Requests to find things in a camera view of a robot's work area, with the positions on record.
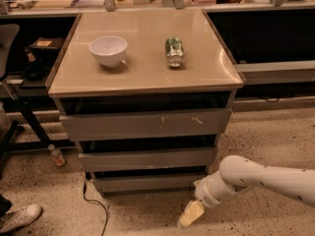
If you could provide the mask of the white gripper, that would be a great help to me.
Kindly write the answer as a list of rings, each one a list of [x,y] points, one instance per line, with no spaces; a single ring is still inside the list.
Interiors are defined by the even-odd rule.
[[[199,180],[195,184],[195,198],[190,201],[177,222],[178,227],[188,227],[205,212],[206,208],[217,207],[229,197],[238,196],[252,189],[241,179],[230,178],[220,171]]]

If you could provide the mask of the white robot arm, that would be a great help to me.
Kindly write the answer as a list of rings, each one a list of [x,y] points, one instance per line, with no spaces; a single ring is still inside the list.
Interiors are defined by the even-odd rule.
[[[253,187],[262,187],[315,207],[315,170],[263,165],[239,155],[225,157],[218,171],[194,185],[194,199],[177,222],[182,228],[201,217],[206,208],[217,207],[226,198]]]

